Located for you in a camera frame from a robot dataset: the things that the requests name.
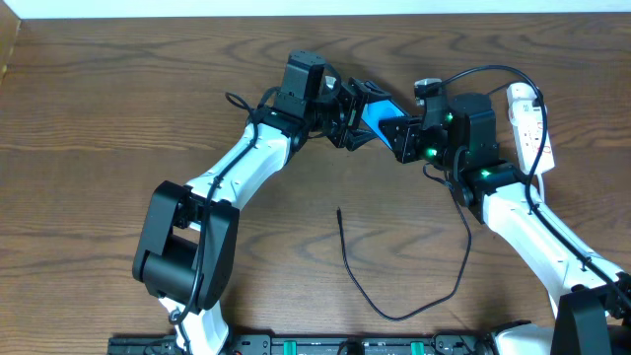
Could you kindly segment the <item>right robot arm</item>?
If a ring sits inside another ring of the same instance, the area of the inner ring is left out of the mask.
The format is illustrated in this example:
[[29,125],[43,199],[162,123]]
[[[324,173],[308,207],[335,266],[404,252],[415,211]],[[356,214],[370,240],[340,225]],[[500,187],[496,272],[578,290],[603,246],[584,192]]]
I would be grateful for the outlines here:
[[527,181],[554,166],[543,111],[523,83],[507,89],[517,164],[499,157],[489,96],[420,98],[410,116],[391,100],[369,104],[362,118],[401,163],[424,160],[446,173],[442,183],[478,221],[506,240],[543,284],[555,323],[515,322],[493,331],[496,354],[627,354],[630,276],[573,233]]

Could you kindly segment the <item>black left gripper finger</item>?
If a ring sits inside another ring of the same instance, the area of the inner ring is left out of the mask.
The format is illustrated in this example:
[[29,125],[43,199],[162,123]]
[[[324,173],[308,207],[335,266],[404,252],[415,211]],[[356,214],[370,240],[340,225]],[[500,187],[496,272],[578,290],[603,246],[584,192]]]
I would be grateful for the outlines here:
[[383,90],[370,80],[361,81],[356,78],[350,78],[349,86],[353,89],[354,96],[362,104],[372,104],[391,99],[391,93]]
[[372,130],[366,130],[366,129],[347,130],[344,146],[348,151],[352,152],[377,137],[378,135]]

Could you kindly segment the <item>blue smartphone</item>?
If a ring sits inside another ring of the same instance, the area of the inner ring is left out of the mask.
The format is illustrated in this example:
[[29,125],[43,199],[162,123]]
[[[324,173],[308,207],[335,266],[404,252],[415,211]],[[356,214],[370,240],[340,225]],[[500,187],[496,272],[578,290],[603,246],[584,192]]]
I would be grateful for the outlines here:
[[392,100],[384,100],[365,104],[361,114],[361,119],[390,149],[391,145],[386,136],[381,132],[379,125],[382,121],[399,119],[407,115],[408,113]]

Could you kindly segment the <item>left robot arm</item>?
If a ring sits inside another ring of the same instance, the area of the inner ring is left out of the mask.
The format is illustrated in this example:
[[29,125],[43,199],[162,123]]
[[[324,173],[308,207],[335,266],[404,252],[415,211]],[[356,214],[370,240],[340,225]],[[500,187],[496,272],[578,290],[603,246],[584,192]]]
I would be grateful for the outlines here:
[[263,183],[310,139],[355,150],[378,136],[380,120],[402,114],[375,83],[342,81],[323,57],[303,50],[289,54],[281,85],[256,106],[233,93],[226,98],[247,114],[242,137],[199,177],[154,190],[132,265],[133,277],[168,310],[185,354],[217,354],[228,339],[220,298],[241,211]]

